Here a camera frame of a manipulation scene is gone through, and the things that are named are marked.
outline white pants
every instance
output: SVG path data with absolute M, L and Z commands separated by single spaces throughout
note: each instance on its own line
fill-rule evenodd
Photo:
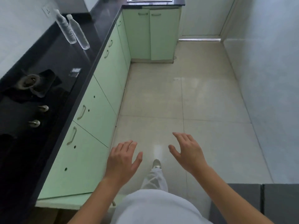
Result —
M 154 168 L 144 178 L 141 189 L 160 189 L 168 192 L 168 186 L 163 176 L 162 169 Z

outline person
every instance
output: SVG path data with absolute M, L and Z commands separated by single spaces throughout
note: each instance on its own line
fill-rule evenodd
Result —
M 173 133 L 173 135 L 179 142 L 181 153 L 173 145 L 169 145 L 170 153 L 186 171 L 194 176 L 228 224 L 273 224 L 208 166 L 201 147 L 191 135 L 185 133 Z M 143 154 L 140 152 L 132 163 L 136 146 L 137 142 L 129 140 L 111 149 L 102 181 L 69 224 L 101 222 L 118 191 L 131 179 L 142 162 Z M 155 160 L 151 172 L 143 181 L 141 190 L 123 199 L 116 207 L 111 223 L 203 224 L 211 222 L 203 218 L 190 202 L 168 193 L 162 166 L 159 160 Z

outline plastic bottle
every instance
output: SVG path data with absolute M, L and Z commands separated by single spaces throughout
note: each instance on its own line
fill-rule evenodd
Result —
M 75 37 L 73 31 L 71 30 L 66 18 L 64 18 L 60 14 L 58 9 L 55 9 L 54 12 L 56 13 L 55 20 L 56 20 L 58 26 L 60 27 L 62 33 L 64 34 L 66 40 L 71 44 L 76 43 L 77 42 L 76 37 Z
M 66 15 L 69 19 L 70 28 L 73 30 L 79 44 L 81 45 L 82 49 L 89 49 L 89 43 L 80 27 L 80 25 L 73 19 L 71 14 Z

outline electrical outlet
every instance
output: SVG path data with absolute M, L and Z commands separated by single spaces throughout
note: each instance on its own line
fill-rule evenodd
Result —
M 50 12 L 51 4 L 50 3 L 48 3 L 44 7 L 42 7 L 42 9 L 43 9 L 43 11 L 44 11 L 44 13 L 46 14 L 47 17 L 51 16 L 51 12 Z

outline white shoe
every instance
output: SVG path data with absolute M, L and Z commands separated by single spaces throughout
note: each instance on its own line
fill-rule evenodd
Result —
M 152 163 L 152 169 L 154 168 L 161 168 L 161 162 L 158 159 L 155 159 L 154 162 Z

